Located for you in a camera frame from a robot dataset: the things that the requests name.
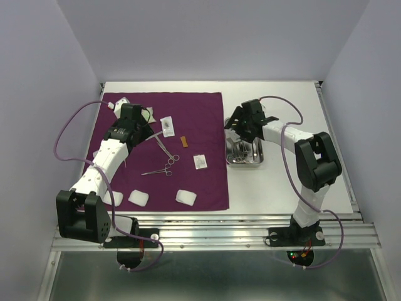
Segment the green white suture packet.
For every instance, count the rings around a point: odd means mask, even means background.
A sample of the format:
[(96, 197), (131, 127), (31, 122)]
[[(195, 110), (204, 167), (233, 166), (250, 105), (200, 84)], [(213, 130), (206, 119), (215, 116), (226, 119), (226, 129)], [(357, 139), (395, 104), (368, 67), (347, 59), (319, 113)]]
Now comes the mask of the green white suture packet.
[(237, 133), (235, 133), (235, 131), (233, 131), (233, 130), (227, 130), (226, 139), (228, 141), (231, 141), (233, 144), (241, 141), (240, 136)]

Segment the clear small packet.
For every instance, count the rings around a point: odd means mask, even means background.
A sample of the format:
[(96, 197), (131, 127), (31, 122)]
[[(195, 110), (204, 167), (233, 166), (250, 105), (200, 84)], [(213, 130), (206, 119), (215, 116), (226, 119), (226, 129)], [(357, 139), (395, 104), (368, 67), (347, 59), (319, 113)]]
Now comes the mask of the clear small packet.
[(207, 168), (206, 156), (204, 154), (195, 155), (193, 159), (196, 170)]

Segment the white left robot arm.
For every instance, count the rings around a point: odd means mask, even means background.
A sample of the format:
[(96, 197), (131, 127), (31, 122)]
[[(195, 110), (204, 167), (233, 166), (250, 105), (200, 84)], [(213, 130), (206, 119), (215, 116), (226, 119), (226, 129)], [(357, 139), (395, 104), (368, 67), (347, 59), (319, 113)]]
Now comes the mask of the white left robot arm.
[(154, 134), (142, 112), (145, 107), (131, 103), (107, 104), (117, 119), (104, 134), (92, 161), (82, 159), (87, 169), (69, 189), (56, 197), (58, 227), (61, 237), (103, 243), (110, 230), (118, 232), (118, 240), (126, 247), (135, 246), (139, 231), (126, 225), (118, 228), (115, 212), (108, 212), (103, 198), (114, 197), (111, 181), (134, 147)]

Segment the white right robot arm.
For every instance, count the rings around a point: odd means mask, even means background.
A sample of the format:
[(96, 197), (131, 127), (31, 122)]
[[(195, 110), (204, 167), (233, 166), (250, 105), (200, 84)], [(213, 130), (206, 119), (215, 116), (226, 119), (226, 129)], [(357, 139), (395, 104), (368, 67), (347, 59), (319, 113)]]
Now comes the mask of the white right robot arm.
[(224, 124), (225, 131), (234, 134), (235, 142), (260, 139), (278, 145), (283, 157), (287, 151), (295, 156), (301, 183), (301, 189), (295, 191), (298, 205), (289, 226), (268, 229), (269, 246), (325, 245), (319, 219), (321, 207), (330, 186), (342, 174), (342, 166), (330, 135), (298, 130), (302, 123), (283, 123), (277, 117), (268, 117), (261, 100), (254, 99), (236, 107)]

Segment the curved forceps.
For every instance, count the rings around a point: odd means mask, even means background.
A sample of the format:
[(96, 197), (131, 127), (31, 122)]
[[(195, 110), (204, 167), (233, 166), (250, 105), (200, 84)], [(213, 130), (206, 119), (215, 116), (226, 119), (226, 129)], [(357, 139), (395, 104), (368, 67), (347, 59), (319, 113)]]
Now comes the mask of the curved forceps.
[(238, 158), (236, 159), (236, 162), (239, 164), (246, 164), (249, 162), (249, 146), (247, 142), (240, 141), (237, 143), (237, 154)]

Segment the steel forceps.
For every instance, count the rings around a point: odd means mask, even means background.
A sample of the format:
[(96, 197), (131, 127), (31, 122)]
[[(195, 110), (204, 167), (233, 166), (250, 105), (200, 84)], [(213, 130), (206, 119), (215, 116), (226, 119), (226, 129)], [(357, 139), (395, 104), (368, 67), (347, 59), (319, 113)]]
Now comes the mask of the steel forceps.
[(166, 165), (163, 169), (142, 173), (142, 176), (148, 176), (152, 174), (165, 174), (167, 177), (170, 177), (173, 172), (170, 170), (170, 166)]
[(253, 142), (251, 144), (248, 156), (249, 156), (249, 164), (259, 163), (259, 151), (257, 143)]
[(229, 164), (235, 164), (238, 158), (236, 145), (227, 144), (226, 145), (226, 159)]

